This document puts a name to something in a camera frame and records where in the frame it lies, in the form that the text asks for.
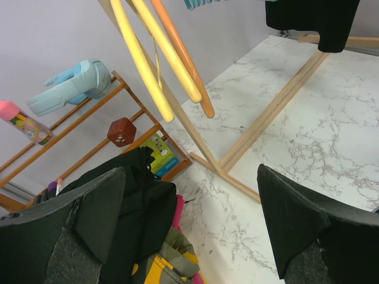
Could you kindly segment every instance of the marble floor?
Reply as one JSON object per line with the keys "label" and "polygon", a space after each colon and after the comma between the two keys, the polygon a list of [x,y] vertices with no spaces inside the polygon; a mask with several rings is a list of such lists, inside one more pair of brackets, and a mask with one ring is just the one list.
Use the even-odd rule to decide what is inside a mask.
{"label": "marble floor", "polygon": [[[208,84],[216,117],[183,104],[220,159],[316,46],[270,36]],[[257,189],[265,163],[296,182],[371,210],[379,205],[379,58],[331,54],[230,174]],[[178,120],[166,124],[186,151],[200,153]],[[209,284],[283,283],[261,206],[194,163],[175,183],[188,203],[182,225]]]}

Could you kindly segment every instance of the wooden shelf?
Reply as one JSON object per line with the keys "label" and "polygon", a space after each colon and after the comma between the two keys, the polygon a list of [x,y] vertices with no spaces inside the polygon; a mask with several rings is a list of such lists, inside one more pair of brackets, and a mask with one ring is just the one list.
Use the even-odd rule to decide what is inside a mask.
{"label": "wooden shelf", "polygon": [[[52,139],[49,143],[47,143],[44,147],[42,147],[39,151],[37,151],[35,154],[33,154],[29,159],[27,159],[24,163],[22,163],[19,167],[17,167],[13,172],[11,172],[8,176],[6,176],[3,180],[0,180],[0,187],[7,184],[10,180],[12,180],[16,175],[21,173],[24,169],[26,169],[30,164],[32,164],[35,160],[37,160],[40,156],[42,156],[45,152],[47,152],[50,148],[52,148],[56,143],[58,143],[61,139],[63,139],[67,134],[69,134],[72,130],[74,130],[78,125],[80,125],[82,122],[84,122],[89,116],[91,116],[95,111],[97,111],[99,108],[101,108],[104,104],[106,104],[110,99],[115,97],[118,93],[120,93],[123,90],[126,90],[129,95],[133,98],[133,100],[137,103],[137,105],[140,107],[140,109],[129,118],[131,122],[134,122],[139,117],[141,117],[143,114],[146,114],[147,117],[153,122],[153,126],[150,127],[147,131],[145,131],[140,137],[138,137],[133,143],[131,143],[129,146],[127,146],[122,153],[126,153],[128,151],[131,151],[132,149],[135,149],[139,147],[143,142],[145,142],[148,138],[150,138],[152,135],[160,131],[163,136],[163,140],[169,142],[169,144],[172,146],[172,148],[176,152],[176,156],[180,158],[180,162],[167,174],[165,175],[162,180],[164,181],[170,181],[173,179],[179,172],[184,170],[186,167],[188,167],[191,164],[190,158],[179,148],[179,146],[171,139],[171,137],[168,135],[168,133],[163,129],[162,125],[159,123],[159,121],[151,114],[151,112],[142,104],[142,102],[138,99],[138,97],[133,93],[133,91],[130,89],[129,85],[126,84],[124,79],[116,72],[113,71],[113,78],[112,83],[114,81],[118,81],[120,85],[115,87],[113,90],[109,92],[108,95],[106,95],[102,100],[99,101],[96,105],[94,105],[89,111],[87,111],[85,114],[83,114],[81,117],[79,117],[74,123],[72,123],[70,126],[68,126],[66,129],[64,129],[61,133],[59,133],[56,137]],[[62,124],[64,121],[66,121],[71,115],[76,113],[79,109],[81,109],[87,102],[90,101],[90,99],[84,100],[80,105],[76,106],[73,110],[68,112],[65,116],[63,116],[58,122],[53,124],[50,129],[54,130],[56,127],[58,127],[60,124]],[[109,139],[105,138],[100,142],[98,145],[96,145],[92,150],[90,150],[86,155],[84,155],[80,160],[78,160],[74,165],[72,165],[67,171],[62,173],[59,177],[62,179],[67,178],[71,173],[73,173],[76,169],[78,169],[82,164],[84,164],[88,159],[90,159],[94,154],[99,152],[105,145],[109,143]],[[12,157],[9,161],[7,161],[4,165],[0,167],[0,173],[5,170],[7,167],[9,167],[11,164],[13,164],[15,161],[17,161],[20,157],[22,157],[26,152],[28,152],[31,148],[33,148],[34,144],[31,143],[24,149],[22,149],[19,153],[17,153],[14,157]],[[28,208],[32,206],[33,200],[28,202],[26,205],[15,201],[5,195],[0,194],[0,206],[5,208],[9,212],[15,212],[19,211],[21,209]]]}

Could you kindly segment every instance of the pink spray can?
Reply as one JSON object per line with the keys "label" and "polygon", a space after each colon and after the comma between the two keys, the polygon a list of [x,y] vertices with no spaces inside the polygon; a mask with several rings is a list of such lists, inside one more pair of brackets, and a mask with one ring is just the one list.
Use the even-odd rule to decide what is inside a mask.
{"label": "pink spray can", "polygon": [[20,130],[36,144],[45,145],[53,137],[48,127],[28,117],[11,101],[0,101],[0,118]]}

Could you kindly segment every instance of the wooden frame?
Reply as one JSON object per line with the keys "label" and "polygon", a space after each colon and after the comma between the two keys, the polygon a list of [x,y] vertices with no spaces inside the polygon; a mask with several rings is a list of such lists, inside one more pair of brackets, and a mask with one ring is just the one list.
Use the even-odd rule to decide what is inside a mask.
{"label": "wooden frame", "polygon": [[[300,34],[298,40],[302,43],[319,43],[318,34]],[[348,37],[347,46],[379,47],[379,37]]]}
{"label": "wooden frame", "polygon": [[[38,152],[36,152],[34,155],[32,155],[29,159],[27,159],[24,163],[22,163],[19,167],[17,167],[13,172],[11,172],[8,176],[6,176],[3,180],[0,180],[0,187],[7,184],[11,179],[13,179],[16,175],[21,173],[26,167],[28,167],[32,162],[34,162],[36,159],[38,159],[40,156],[42,156],[48,149],[52,148],[56,143],[58,143],[64,136],[66,136],[68,133],[70,133],[73,129],[75,129],[80,123],[85,121],[91,114],[93,114],[95,111],[97,111],[99,108],[101,108],[106,102],[108,102],[110,99],[115,97],[118,93],[120,93],[122,90],[126,90],[129,95],[133,98],[133,100],[137,103],[137,105],[140,107],[140,110],[138,110],[132,117],[130,117],[130,121],[133,122],[138,119],[143,114],[146,114],[149,119],[154,123],[154,126],[151,127],[149,130],[147,130],[144,134],[142,134],[138,139],[136,139],[133,143],[131,143],[129,146],[127,146],[122,153],[126,153],[132,149],[135,149],[142,143],[144,143],[149,137],[154,135],[154,133],[157,133],[160,131],[163,136],[162,139],[164,141],[168,140],[172,146],[175,148],[175,150],[182,156],[183,160],[177,164],[167,175],[165,175],[162,180],[169,181],[172,178],[174,178],[179,172],[184,170],[186,167],[192,164],[190,158],[179,148],[179,146],[171,139],[171,137],[168,135],[168,133],[164,130],[162,125],[159,123],[159,121],[151,114],[151,112],[142,104],[142,102],[138,99],[138,97],[133,93],[133,91],[130,89],[129,85],[126,84],[125,80],[116,72],[113,71],[112,74],[114,75],[112,77],[112,82],[115,80],[119,81],[120,85],[117,86],[113,91],[111,91],[107,96],[105,96],[99,103],[94,105],[88,112],[83,114],[81,117],[79,117],[75,122],[73,122],[70,126],[68,126],[65,130],[63,130],[60,134],[58,134],[54,139],[52,139],[51,142],[47,143],[44,147],[42,147]],[[81,109],[90,99],[86,99],[81,103],[80,105],[76,106],[73,110],[68,112],[64,117],[62,117],[60,120],[58,120],[57,123],[52,125],[50,127],[51,130],[54,130],[56,127],[58,127],[60,124],[62,124],[65,120],[67,120],[72,114],[74,114],[76,111]],[[59,176],[61,179],[67,178],[71,173],[73,173],[78,167],[80,167],[82,164],[84,164],[89,158],[91,158],[94,154],[96,154],[98,151],[100,151],[105,145],[109,143],[109,139],[106,138],[102,140],[97,146],[95,146],[91,151],[89,151],[83,158],[81,158],[79,161],[77,161],[73,166],[71,166],[67,171],[65,171],[62,175]],[[29,144],[27,147],[22,149],[19,153],[17,153],[14,157],[12,157],[9,161],[7,161],[4,165],[0,167],[0,172],[5,170],[7,167],[9,167],[13,162],[18,160],[23,154],[28,152],[32,147],[34,146],[34,143]],[[0,206],[5,208],[9,212],[15,212],[19,211],[21,209],[28,208],[32,206],[34,200],[31,200],[26,205],[15,201],[5,195],[0,194]]]}
{"label": "wooden frame", "polygon": [[[118,32],[121,33],[110,0],[98,0],[98,2],[110,18]],[[151,58],[146,53],[146,50],[143,48],[143,46],[141,44],[140,46],[151,71],[157,77],[158,72],[155,64],[152,62]],[[269,126],[272,120],[274,120],[274,118],[286,106],[286,104],[291,100],[291,98],[305,84],[305,82],[323,63],[327,56],[328,53],[322,53],[316,50],[314,55],[311,56],[311,58],[304,64],[304,66],[287,83],[287,85],[282,89],[282,91],[272,100],[272,102],[265,108],[262,114],[252,123],[252,125],[245,131],[241,138],[238,139],[238,141],[230,148],[230,150],[219,162],[213,156],[212,152],[210,151],[204,140],[201,138],[198,131],[195,129],[193,123],[188,118],[188,115],[184,112],[182,106],[170,90],[167,83],[162,78],[163,94],[166,96],[166,99],[169,102],[174,114],[178,117],[179,121],[181,122],[189,136],[192,138],[196,146],[199,148],[200,152],[202,152],[202,154],[204,155],[205,160],[193,152],[189,155],[195,161],[199,162],[201,165],[210,169],[212,172],[220,176],[227,183],[233,185],[235,188],[237,188],[241,192],[247,194],[247,196],[260,203],[261,200],[259,198],[258,193],[249,188],[248,186],[244,185],[243,183],[239,182],[238,180],[234,179],[230,175],[228,175],[228,171],[236,164],[236,162],[242,157],[242,155],[259,137],[259,135],[261,135],[261,133],[266,129],[266,127]]]}

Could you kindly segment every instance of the pink cap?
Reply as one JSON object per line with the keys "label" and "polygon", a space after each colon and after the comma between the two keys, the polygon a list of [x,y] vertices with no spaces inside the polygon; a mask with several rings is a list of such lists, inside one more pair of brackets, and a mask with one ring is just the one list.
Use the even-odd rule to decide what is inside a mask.
{"label": "pink cap", "polygon": [[16,106],[11,101],[0,101],[0,118],[5,121],[10,121],[13,119],[19,112],[21,108]]}

